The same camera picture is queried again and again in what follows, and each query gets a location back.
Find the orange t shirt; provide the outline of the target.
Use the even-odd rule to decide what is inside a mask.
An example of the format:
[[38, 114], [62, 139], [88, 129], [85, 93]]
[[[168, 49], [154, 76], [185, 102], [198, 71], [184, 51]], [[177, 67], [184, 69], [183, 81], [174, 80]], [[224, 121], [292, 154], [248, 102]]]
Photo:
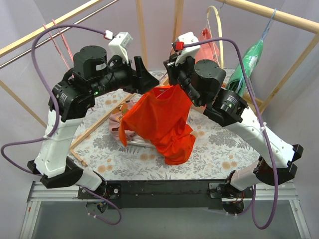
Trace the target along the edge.
[[179, 85], [173, 87], [167, 100], [156, 99], [152, 90], [143, 94], [122, 118], [119, 138], [127, 146], [125, 131], [133, 131], [149, 140], [166, 164], [180, 165], [190, 158], [196, 137], [187, 124], [192, 102]]

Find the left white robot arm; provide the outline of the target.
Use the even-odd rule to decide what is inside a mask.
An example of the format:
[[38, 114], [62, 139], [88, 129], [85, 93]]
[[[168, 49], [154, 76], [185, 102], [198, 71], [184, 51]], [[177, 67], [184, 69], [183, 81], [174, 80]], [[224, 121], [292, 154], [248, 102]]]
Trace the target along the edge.
[[89, 189], [90, 195], [101, 199], [106, 182], [98, 173], [77, 166], [68, 156], [75, 132], [95, 98], [122, 89], [145, 94], [159, 81], [145, 68], [140, 56], [134, 57], [135, 69], [119, 55], [107, 59], [100, 46], [85, 46], [74, 55], [74, 67], [52, 89], [49, 100], [46, 139], [38, 156], [27, 163], [32, 174], [41, 175], [48, 189], [78, 185]]

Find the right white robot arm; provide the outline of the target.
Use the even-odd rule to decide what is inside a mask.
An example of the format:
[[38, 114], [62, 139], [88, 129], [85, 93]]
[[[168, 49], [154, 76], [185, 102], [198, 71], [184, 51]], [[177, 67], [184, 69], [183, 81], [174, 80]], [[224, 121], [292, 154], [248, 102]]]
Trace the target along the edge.
[[214, 191], [221, 196], [237, 198], [248, 187], [260, 182], [281, 185], [295, 178], [303, 147], [291, 145], [260, 123], [247, 102], [237, 93], [222, 87], [226, 77], [212, 60], [183, 60], [177, 54], [164, 61], [169, 83], [179, 85], [195, 106], [204, 106], [203, 114], [221, 127], [235, 133], [259, 153], [251, 165], [232, 171]]

